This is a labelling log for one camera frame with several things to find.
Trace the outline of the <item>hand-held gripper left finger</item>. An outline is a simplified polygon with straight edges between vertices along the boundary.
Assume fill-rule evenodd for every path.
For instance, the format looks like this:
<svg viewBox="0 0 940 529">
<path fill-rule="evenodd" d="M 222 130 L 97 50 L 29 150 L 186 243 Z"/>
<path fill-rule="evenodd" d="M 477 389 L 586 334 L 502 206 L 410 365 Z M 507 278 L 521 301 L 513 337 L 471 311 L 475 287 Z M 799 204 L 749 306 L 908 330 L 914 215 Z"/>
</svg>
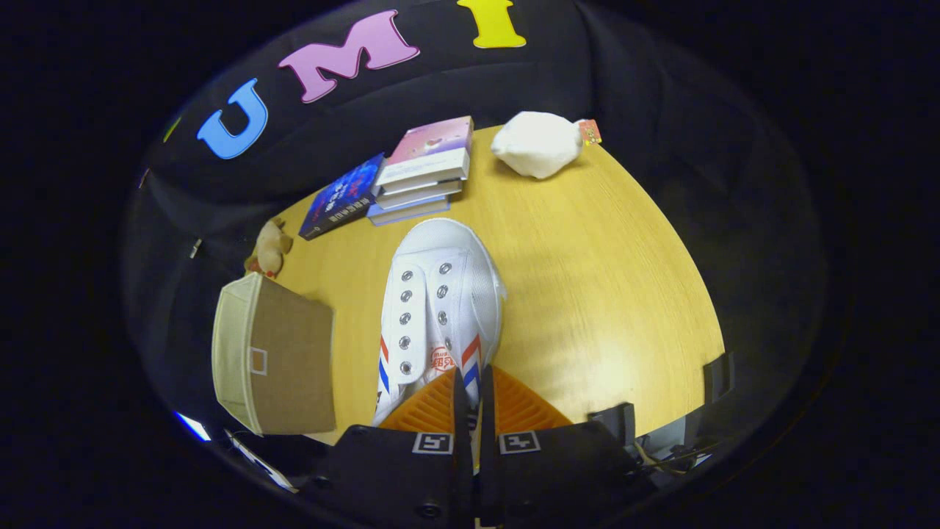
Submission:
<svg viewBox="0 0 940 529">
<path fill-rule="evenodd" d="M 316 465 L 305 499 L 338 526 L 473 526 L 473 463 L 460 370 L 446 389 L 442 432 L 353 425 Z"/>
</svg>

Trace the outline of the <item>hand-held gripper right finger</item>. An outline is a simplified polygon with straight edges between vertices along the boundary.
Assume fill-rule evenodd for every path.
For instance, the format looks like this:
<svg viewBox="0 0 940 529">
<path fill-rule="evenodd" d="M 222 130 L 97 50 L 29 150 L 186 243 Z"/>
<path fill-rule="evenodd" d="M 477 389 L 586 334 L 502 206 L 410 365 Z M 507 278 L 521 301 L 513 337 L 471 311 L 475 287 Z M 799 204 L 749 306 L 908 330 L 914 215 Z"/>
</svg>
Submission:
<svg viewBox="0 0 940 529">
<path fill-rule="evenodd" d="M 654 496 L 654 482 L 601 422 L 497 431 L 496 368 L 482 375 L 482 526 L 613 526 Z"/>
</svg>

